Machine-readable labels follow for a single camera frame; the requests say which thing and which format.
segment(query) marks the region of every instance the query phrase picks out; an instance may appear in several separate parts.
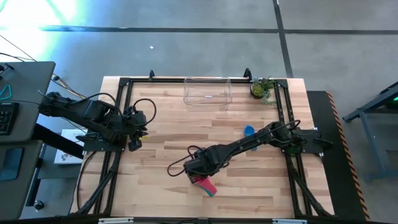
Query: blue object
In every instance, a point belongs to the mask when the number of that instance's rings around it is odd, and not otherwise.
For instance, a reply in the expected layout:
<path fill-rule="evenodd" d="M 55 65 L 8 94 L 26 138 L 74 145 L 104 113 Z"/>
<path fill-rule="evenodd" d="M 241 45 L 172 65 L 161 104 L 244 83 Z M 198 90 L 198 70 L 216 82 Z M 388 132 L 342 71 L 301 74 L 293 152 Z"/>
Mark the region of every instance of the blue object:
<path fill-rule="evenodd" d="M 244 133 L 245 136 L 250 136 L 250 135 L 254 134 L 254 127 L 252 127 L 250 125 L 246 125 L 246 127 L 244 128 L 243 133 Z M 257 147 L 254 147 L 251 150 L 252 151 L 256 151 Z"/>
<path fill-rule="evenodd" d="M 8 95 L 5 97 L 2 97 L 4 92 L 7 90 L 8 88 Z M 10 99 L 12 97 L 12 92 L 11 92 L 11 86 L 10 85 L 6 85 L 1 91 L 0 91 L 0 100 L 6 100 L 6 99 Z"/>

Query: clear plastic container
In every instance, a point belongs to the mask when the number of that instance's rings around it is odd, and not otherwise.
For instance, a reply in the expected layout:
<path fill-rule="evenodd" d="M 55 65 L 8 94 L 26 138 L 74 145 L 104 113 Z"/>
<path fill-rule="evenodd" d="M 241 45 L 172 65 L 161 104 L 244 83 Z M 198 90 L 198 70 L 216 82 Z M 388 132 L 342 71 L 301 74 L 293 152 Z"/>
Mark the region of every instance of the clear plastic container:
<path fill-rule="evenodd" d="M 191 78 L 184 80 L 184 103 L 191 108 L 226 110 L 232 102 L 231 80 L 223 78 Z"/>

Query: black desk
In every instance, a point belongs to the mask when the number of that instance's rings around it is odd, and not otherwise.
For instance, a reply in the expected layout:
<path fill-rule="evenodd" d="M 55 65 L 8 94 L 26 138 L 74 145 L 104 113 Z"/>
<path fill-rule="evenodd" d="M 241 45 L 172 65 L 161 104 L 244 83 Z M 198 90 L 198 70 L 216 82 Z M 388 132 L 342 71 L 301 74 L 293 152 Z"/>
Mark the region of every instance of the black desk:
<path fill-rule="evenodd" d="M 23 100 L 34 103 L 18 102 L 19 112 L 11 134 L 0 136 L 0 167 L 4 162 L 7 149 L 25 148 L 18 178 L 0 181 L 0 220 L 18 219 L 21 215 L 43 142 L 73 156 L 83 158 L 83 147 L 36 123 L 39 109 L 35 103 L 41 103 L 44 97 L 37 90 L 42 93 L 47 92 L 55 63 L 9 62 L 7 64 L 13 69 L 9 68 L 2 72 L 0 89 L 10 85 L 12 90 L 10 101 Z"/>

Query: orange striped edge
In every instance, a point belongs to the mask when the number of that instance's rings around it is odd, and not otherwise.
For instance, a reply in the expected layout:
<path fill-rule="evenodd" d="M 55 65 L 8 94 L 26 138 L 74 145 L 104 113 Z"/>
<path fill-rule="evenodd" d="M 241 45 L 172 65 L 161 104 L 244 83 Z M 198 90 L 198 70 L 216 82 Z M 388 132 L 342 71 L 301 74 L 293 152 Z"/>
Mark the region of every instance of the orange striped edge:
<path fill-rule="evenodd" d="M 329 91 L 326 91 L 326 92 L 328 93 L 330 104 L 331 104 L 331 108 L 333 110 L 333 114 L 335 115 L 337 128 L 338 128 L 338 131 L 340 133 L 341 142 L 343 143 L 343 146 L 344 146 L 344 151 L 346 152 L 348 165 L 351 167 L 351 174 L 353 175 L 354 184 L 355 184 L 358 196 L 359 196 L 359 201 L 361 202 L 361 205 L 362 205 L 363 212 L 365 214 L 365 219 L 366 219 L 366 221 L 370 221 L 368 208 L 366 207 L 365 199 L 363 197 L 361 186 L 359 184 L 358 175 L 356 174 L 356 171 L 355 171 L 355 168 L 354 168 L 354 164 L 353 164 L 353 160 L 351 158 L 351 154 L 349 153 L 349 149 L 348 149 L 348 146 L 347 146 L 347 140 L 344 137 L 343 127 L 341 126 L 340 119 L 339 119 L 338 114 L 337 114 L 335 101 L 333 100 L 333 97 L 332 97 L 331 93 Z"/>

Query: white paper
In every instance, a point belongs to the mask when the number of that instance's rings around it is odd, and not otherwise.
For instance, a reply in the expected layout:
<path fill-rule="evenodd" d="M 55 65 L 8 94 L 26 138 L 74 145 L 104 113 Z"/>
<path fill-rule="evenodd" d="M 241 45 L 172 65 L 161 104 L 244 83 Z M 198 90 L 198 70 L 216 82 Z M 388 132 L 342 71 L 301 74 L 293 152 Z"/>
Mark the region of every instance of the white paper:
<path fill-rule="evenodd" d="M 73 142 L 76 142 L 81 146 L 84 146 L 84 142 L 77 140 L 76 136 L 82 136 L 85 134 L 86 133 L 79 129 L 63 129 L 61 136 Z M 81 159 L 64 153 L 63 151 L 58 149 L 55 155 L 54 164 L 81 164 Z"/>

